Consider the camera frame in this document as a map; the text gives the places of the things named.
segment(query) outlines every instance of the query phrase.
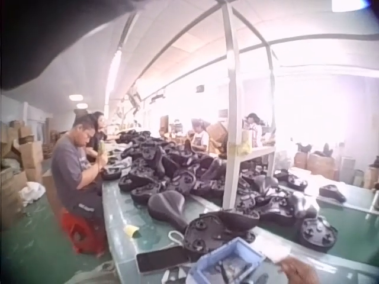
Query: red stool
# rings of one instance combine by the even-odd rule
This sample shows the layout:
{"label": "red stool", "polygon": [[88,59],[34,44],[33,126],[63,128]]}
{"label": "red stool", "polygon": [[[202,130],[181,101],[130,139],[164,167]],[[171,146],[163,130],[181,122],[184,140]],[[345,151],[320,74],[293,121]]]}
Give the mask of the red stool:
{"label": "red stool", "polygon": [[90,221],[72,215],[65,208],[61,211],[60,222],[69,236],[76,253],[103,254],[107,247],[104,230],[96,230]]}

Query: gray t-shirt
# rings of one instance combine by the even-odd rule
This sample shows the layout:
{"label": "gray t-shirt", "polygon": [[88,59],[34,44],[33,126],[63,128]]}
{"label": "gray t-shirt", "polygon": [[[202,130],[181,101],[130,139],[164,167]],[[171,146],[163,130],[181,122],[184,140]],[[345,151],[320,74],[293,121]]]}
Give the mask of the gray t-shirt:
{"label": "gray t-shirt", "polygon": [[55,145],[52,155],[52,175],[58,197],[64,207],[70,210],[89,193],[90,189],[78,190],[82,172],[91,164],[83,148],[76,147],[68,136],[63,136]]}

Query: smartphone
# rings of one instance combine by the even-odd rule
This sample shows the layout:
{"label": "smartphone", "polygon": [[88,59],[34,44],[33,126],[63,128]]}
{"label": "smartphone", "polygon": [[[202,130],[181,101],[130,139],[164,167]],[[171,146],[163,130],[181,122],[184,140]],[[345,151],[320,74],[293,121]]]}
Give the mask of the smartphone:
{"label": "smartphone", "polygon": [[190,262],[190,258],[182,246],[169,247],[149,253],[139,253],[136,256],[136,260],[141,274],[165,270]]}

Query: ceiling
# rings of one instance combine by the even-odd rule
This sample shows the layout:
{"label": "ceiling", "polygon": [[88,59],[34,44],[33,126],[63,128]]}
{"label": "ceiling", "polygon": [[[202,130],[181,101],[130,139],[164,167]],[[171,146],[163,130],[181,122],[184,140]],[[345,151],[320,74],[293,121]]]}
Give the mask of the ceiling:
{"label": "ceiling", "polygon": [[[235,15],[239,16],[233,17],[233,23],[242,52],[242,72],[268,69],[265,49],[257,49],[263,46],[260,39],[243,20],[272,44],[281,66],[334,64],[379,70],[379,23],[375,15],[367,9],[334,13],[331,2],[233,1]],[[89,109],[101,109],[110,62],[128,16],[80,39],[55,58],[39,78],[3,94],[49,112],[60,112],[75,107],[68,95],[80,93]],[[121,51],[111,109],[136,80],[145,98],[212,60],[219,63],[205,69],[208,73],[200,72],[199,79],[226,76],[219,4],[216,0],[151,1],[139,12]]]}

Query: blue plastic basket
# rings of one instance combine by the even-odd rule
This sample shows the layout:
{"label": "blue plastic basket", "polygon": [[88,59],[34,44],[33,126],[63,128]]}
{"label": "blue plastic basket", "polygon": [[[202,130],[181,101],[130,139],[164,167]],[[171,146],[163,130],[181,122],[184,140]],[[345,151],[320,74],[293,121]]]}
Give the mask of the blue plastic basket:
{"label": "blue plastic basket", "polygon": [[209,280],[204,275],[204,272],[214,267],[219,261],[232,255],[237,255],[246,263],[252,264],[248,270],[232,282],[234,284],[238,284],[245,279],[248,274],[252,273],[253,270],[261,265],[265,258],[263,254],[255,251],[245,240],[238,237],[222,247],[219,247],[217,250],[200,257],[189,273],[197,284],[210,284]]}

